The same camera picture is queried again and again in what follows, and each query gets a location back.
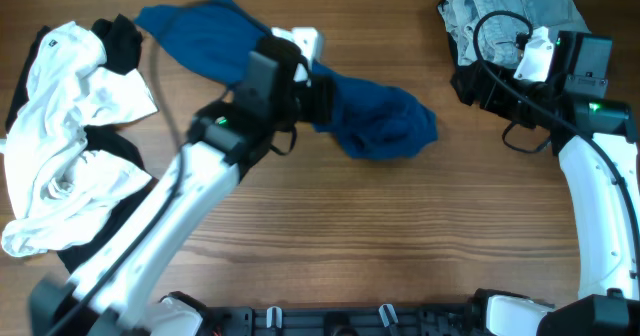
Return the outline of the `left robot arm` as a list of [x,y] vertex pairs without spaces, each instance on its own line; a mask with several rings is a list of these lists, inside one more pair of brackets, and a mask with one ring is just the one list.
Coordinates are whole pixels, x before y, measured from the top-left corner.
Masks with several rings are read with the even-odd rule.
[[253,51],[244,78],[200,109],[155,188],[115,235],[65,283],[43,279],[29,297],[35,335],[203,335],[208,309],[179,292],[150,299],[197,226],[276,148],[277,132],[329,121],[328,76],[294,78],[298,49]]

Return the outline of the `blue polo shirt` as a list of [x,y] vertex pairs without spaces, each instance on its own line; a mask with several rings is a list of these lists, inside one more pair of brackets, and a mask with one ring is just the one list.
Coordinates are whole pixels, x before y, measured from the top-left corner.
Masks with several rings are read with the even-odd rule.
[[[188,10],[145,7],[134,23],[186,69],[224,85],[241,80],[249,52],[271,32],[233,0],[209,0]],[[331,121],[313,127],[332,134],[349,157],[412,158],[438,139],[435,113],[405,90],[343,76],[317,61],[310,71],[330,78],[335,90]]]

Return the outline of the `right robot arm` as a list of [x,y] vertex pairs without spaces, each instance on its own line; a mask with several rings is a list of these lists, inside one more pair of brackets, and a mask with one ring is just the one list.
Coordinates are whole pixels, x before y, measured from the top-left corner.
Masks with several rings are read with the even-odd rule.
[[474,326],[492,335],[636,335],[639,332],[639,136],[628,104],[608,100],[609,38],[539,28],[517,37],[512,74],[484,57],[474,101],[512,126],[543,128],[573,204],[580,252],[578,296],[554,308],[486,293]]

